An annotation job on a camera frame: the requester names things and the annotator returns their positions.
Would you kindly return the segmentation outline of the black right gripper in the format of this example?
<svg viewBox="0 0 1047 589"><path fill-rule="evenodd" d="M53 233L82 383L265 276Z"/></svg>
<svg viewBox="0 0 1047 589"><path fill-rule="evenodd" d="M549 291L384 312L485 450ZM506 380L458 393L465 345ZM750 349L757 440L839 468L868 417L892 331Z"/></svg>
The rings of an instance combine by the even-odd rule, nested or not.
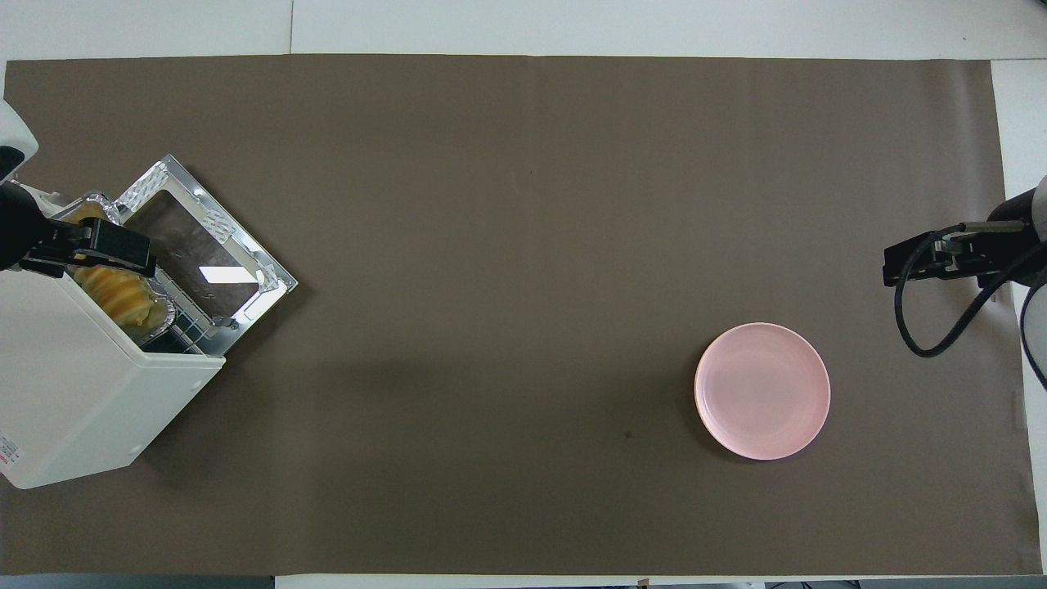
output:
<svg viewBox="0 0 1047 589"><path fill-rule="evenodd" d="M1045 269L1045 243L1027 220L965 223L960 231L949 232L940 240L940 251L950 259L945 272L942 254L935 250L938 240L936 232L923 232L886 247L883 286L976 278L980 290L992 290L1009 281L1031 282Z"/></svg>

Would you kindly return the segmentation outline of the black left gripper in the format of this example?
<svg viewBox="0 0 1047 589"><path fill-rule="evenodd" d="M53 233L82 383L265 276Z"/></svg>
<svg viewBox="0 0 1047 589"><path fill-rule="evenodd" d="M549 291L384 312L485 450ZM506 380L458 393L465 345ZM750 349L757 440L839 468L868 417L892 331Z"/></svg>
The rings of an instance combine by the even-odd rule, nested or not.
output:
<svg viewBox="0 0 1047 589"><path fill-rule="evenodd" d="M86 268L108 266L154 278L157 258L149 237L101 218L82 224L45 217L23 187L3 182L1 189L1 269L60 279L66 266L83 256Z"/></svg>

